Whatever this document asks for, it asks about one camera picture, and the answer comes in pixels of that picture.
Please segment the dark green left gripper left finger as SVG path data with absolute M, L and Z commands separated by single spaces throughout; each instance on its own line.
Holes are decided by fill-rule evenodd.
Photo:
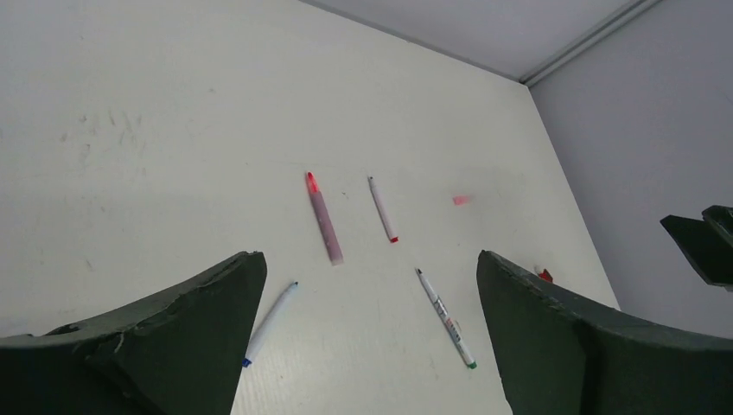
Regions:
M 239 252 L 165 290 L 45 335 L 1 340 L 4 414 L 228 414 L 265 287 Z

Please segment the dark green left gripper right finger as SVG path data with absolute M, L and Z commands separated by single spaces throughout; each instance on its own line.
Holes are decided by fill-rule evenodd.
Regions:
M 731 413 L 731 340 L 625 314 L 495 252 L 476 282 L 514 413 Z

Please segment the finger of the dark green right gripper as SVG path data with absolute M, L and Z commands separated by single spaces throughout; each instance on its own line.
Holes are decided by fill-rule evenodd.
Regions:
M 724 240 L 726 244 L 733 244 L 732 207 L 713 205 L 702 212 L 704 221 L 711 229 Z
M 708 285 L 732 286 L 732 245 L 711 225 L 675 215 L 668 215 L 660 223 Z

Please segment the white pen blue end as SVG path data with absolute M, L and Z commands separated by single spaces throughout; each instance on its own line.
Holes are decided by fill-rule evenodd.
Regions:
M 259 326 L 254 330 L 242 359 L 243 368 L 249 367 L 256 360 L 258 353 L 265 344 L 268 334 L 274 328 L 278 316 L 286 308 L 291 298 L 293 298 L 298 287 L 299 283 L 297 281 L 287 286 L 268 310 Z

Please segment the white pen green end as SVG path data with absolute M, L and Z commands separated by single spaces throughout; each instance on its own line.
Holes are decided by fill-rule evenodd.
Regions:
M 456 351 L 461 356 L 463 364 L 470 370 L 477 368 L 477 362 L 474 356 L 470 353 L 468 345 L 463 340 L 463 336 L 458 328 L 456 322 L 449 314 L 442 298 L 437 294 L 429 279 L 425 276 L 421 269 L 416 269 L 417 278 L 420 281 L 430 303 L 437 313 L 441 323 L 445 327 L 449 334 L 450 340 L 456 348 Z

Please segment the pink highlighter pen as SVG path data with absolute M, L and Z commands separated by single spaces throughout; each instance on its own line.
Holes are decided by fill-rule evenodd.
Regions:
M 310 171 L 305 175 L 311 205 L 322 234 L 323 242 L 332 265 L 343 263 L 343 253 L 339 245 L 333 223 L 330 219 L 323 194 L 318 186 L 316 177 Z

